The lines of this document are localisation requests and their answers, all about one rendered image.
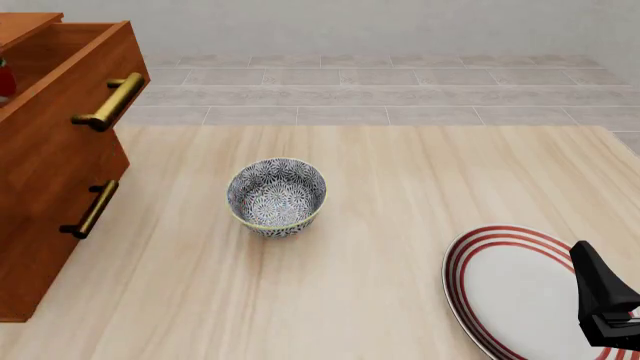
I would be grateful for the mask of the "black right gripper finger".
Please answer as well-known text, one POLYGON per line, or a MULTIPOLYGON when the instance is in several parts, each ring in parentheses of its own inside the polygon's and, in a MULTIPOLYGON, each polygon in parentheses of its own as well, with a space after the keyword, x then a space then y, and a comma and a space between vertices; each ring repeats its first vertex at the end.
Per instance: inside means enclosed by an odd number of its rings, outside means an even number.
POLYGON ((569 251, 578 287, 578 314, 628 314, 640 307, 640 294, 625 284, 589 242, 569 251))

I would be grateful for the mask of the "white plate with red rings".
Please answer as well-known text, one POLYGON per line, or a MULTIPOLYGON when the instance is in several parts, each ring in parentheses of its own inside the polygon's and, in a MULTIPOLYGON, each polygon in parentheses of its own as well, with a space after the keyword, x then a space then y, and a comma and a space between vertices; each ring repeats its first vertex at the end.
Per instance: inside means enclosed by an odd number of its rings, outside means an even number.
POLYGON ((451 243, 442 265, 447 302, 492 360, 640 360, 638 351, 585 338, 572 247, 511 224, 477 227, 451 243))

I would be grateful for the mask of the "blue patterned bowl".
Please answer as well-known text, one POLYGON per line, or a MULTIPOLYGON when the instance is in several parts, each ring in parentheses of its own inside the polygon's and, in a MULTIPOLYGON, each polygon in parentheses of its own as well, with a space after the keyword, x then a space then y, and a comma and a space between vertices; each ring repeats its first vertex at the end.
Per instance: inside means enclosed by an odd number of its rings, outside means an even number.
POLYGON ((281 238, 313 223, 327 197, 322 174, 295 158, 249 164, 230 181, 226 199, 232 215, 260 236, 281 238))

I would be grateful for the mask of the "open wooden drawer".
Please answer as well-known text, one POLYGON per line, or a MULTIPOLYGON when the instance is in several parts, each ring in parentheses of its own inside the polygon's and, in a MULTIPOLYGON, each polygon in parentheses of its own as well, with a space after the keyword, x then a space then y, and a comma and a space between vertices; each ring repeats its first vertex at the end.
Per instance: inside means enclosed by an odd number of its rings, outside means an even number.
POLYGON ((98 114, 116 87, 139 74, 130 107, 150 82, 133 26, 119 23, 53 23, 4 53, 17 92, 0 106, 8 119, 98 114))

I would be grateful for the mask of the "closed wooden drawer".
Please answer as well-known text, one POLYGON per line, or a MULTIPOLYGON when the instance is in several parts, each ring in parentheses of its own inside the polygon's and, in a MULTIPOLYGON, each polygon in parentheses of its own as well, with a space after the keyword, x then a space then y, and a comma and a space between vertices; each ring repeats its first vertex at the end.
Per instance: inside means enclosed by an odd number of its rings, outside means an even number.
POLYGON ((88 188, 121 179, 128 167, 112 130, 0 135, 0 239, 26 222, 76 220, 88 188))

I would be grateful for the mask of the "red ketchup bottle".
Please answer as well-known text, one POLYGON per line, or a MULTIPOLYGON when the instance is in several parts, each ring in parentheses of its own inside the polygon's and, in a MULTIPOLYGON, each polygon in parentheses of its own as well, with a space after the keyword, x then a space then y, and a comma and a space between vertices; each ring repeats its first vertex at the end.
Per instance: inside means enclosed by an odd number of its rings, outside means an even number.
POLYGON ((6 59, 0 57, 0 104, 6 103, 16 93, 17 84, 6 59))

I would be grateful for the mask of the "wooden cabinet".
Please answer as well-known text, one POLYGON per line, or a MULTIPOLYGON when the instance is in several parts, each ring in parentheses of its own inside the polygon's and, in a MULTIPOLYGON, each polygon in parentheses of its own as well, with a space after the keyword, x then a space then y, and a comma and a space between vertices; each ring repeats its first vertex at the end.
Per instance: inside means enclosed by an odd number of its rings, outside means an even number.
MULTIPOLYGON (((60 13, 0 13, 0 57, 2 53, 53 23, 67 23, 60 13)), ((107 131, 114 130, 116 123, 107 131)), ((45 116, 40 119, 8 119, 0 123, 0 135, 48 134, 86 125, 72 125, 71 118, 45 116)), ((70 215, 26 222, 5 239, 0 239, 0 322, 29 320, 41 299, 80 242, 59 227, 77 224, 96 194, 87 192, 84 211, 72 220, 70 215)))

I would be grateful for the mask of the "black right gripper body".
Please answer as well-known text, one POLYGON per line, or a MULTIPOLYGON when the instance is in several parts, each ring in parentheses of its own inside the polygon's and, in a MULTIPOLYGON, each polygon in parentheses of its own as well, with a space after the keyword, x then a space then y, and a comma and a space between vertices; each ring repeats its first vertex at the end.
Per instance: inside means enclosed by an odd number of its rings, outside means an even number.
POLYGON ((640 316, 628 308, 580 306, 579 326, 592 347, 610 347, 640 352, 640 316))

